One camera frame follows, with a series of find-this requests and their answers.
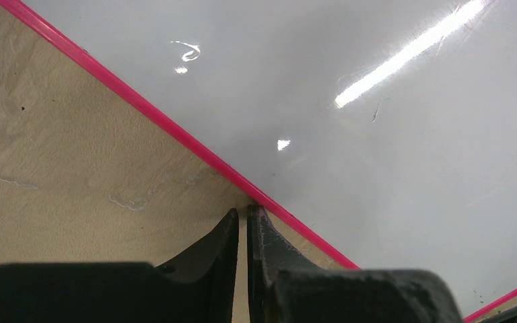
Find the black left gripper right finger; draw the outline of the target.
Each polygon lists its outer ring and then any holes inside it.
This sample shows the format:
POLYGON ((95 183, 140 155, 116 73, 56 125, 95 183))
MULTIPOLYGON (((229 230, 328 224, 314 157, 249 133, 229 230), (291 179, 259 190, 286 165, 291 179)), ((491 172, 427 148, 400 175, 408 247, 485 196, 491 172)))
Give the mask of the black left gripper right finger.
POLYGON ((462 322, 448 286, 423 270, 332 270, 306 258, 264 207, 247 208, 251 322, 462 322))

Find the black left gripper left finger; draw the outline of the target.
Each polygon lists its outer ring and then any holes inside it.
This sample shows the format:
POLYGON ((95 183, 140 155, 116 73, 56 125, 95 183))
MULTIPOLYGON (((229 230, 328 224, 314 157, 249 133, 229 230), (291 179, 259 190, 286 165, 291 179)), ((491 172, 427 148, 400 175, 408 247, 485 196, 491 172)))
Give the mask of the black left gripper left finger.
POLYGON ((0 322, 230 322, 239 216, 167 262, 0 264, 0 322))

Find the white board with pink rim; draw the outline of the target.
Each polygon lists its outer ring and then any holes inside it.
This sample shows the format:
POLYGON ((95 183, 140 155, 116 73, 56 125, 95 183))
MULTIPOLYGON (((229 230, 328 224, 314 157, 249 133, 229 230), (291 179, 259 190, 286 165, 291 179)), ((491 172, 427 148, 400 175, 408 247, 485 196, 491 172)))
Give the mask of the white board with pink rim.
POLYGON ((343 266, 517 295, 517 1, 2 1, 343 266))

